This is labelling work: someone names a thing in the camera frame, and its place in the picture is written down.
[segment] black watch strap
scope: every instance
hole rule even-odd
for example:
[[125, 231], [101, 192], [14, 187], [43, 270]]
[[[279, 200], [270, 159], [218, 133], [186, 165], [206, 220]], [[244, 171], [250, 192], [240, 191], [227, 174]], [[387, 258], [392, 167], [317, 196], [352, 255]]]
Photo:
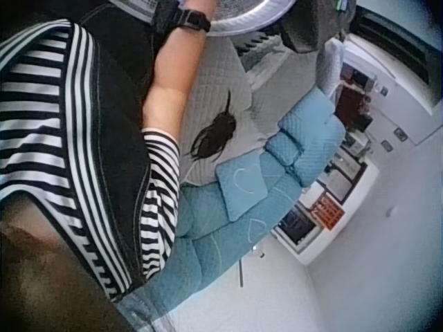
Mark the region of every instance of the black watch strap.
[[204, 30], [207, 33], [210, 30], [210, 22], [206, 15], [198, 10], [179, 8], [175, 12], [173, 22], [175, 28], [184, 27], [196, 31]]

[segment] blue sofa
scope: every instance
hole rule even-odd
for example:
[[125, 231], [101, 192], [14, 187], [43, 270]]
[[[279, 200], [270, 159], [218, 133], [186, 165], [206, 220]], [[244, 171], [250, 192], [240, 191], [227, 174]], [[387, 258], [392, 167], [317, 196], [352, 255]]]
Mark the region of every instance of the blue sofa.
[[238, 220], [229, 221], [219, 183], [182, 187], [177, 238], [164, 270], [118, 305], [140, 329], [225, 273], [288, 213], [345, 136], [334, 105], [317, 88], [279, 122], [280, 131], [260, 155], [268, 194]]

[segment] black and white striped sleeve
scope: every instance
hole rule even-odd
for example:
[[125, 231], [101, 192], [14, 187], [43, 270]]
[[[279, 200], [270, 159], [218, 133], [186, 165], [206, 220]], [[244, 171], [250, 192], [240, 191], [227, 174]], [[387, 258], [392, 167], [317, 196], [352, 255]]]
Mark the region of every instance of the black and white striped sleeve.
[[151, 160], [150, 181], [143, 204], [140, 240], [143, 274], [150, 279], [171, 254], [179, 200], [179, 147], [164, 131], [142, 130]]

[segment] tiled floor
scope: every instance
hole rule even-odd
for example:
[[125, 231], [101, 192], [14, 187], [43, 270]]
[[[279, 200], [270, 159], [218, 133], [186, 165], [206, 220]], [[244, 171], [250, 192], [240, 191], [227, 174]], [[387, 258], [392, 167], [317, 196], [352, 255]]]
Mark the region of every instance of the tiled floor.
[[265, 256], [243, 259], [244, 287], [236, 264], [207, 289], [170, 313], [180, 332], [323, 332], [305, 267], [273, 237]]

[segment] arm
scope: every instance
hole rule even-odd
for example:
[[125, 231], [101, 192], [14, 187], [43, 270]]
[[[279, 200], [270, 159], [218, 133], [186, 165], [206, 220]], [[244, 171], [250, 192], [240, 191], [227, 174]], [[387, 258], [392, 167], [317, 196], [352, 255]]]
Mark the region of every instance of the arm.
[[[215, 0], [187, 0], [185, 7], [205, 13], [211, 20], [215, 4]], [[178, 140], [205, 40], [204, 31], [172, 31], [156, 59], [154, 80], [143, 105], [143, 127], [163, 130]]]

